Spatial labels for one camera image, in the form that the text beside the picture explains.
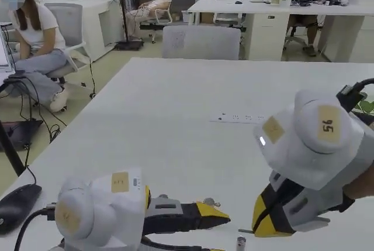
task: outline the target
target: drawer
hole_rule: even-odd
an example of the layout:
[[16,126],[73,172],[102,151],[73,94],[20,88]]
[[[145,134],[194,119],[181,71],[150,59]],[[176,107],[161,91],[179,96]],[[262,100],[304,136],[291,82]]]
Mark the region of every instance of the drawer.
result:
[[374,16],[365,16],[361,30],[374,30]]
[[274,27],[279,25],[283,26],[283,24],[286,26],[288,18],[289,14],[255,14],[254,26]]

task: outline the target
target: power strip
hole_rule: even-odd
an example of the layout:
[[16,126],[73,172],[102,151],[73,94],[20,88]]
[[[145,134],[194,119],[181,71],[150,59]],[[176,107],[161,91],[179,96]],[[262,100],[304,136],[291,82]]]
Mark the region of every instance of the power strip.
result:
[[222,112],[211,118],[211,122],[225,122],[225,123],[249,123],[259,124],[265,120],[262,115],[241,115],[241,114],[229,114]]

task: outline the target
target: woman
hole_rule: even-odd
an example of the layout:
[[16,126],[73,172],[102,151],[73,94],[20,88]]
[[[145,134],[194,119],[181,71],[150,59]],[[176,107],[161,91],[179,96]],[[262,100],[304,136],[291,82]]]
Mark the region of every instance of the woman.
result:
[[140,23],[155,19],[156,9],[168,9],[172,0],[152,0],[141,4],[138,10],[126,13],[127,32],[132,40],[141,40]]
[[66,64],[65,40],[52,12],[35,0],[1,0],[9,8],[9,17],[20,43],[20,53],[13,57],[15,68],[25,71],[23,84],[7,90],[10,96],[20,95],[18,90],[51,111],[58,112],[66,106],[67,90],[49,79],[46,74]]

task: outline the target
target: label sticker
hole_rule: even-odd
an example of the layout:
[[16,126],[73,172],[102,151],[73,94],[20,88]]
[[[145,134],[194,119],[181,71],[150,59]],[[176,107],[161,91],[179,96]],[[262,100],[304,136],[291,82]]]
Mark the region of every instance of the label sticker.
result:
[[129,191],[128,172],[113,173],[112,175],[112,193]]
[[275,144],[285,133],[279,122],[273,116],[264,123],[262,130],[273,144]]
[[81,218],[61,201],[56,204],[55,218],[72,235],[77,232],[81,223]]
[[318,139],[330,143],[340,140],[340,109],[323,105],[318,108]]

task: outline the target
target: hand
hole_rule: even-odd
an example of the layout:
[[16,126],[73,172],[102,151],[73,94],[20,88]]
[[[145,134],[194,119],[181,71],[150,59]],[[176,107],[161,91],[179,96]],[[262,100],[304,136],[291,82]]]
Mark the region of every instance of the hand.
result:
[[155,9],[150,9],[150,13],[148,15],[150,17],[155,17],[156,16]]
[[374,196],[374,163],[343,191],[352,200]]

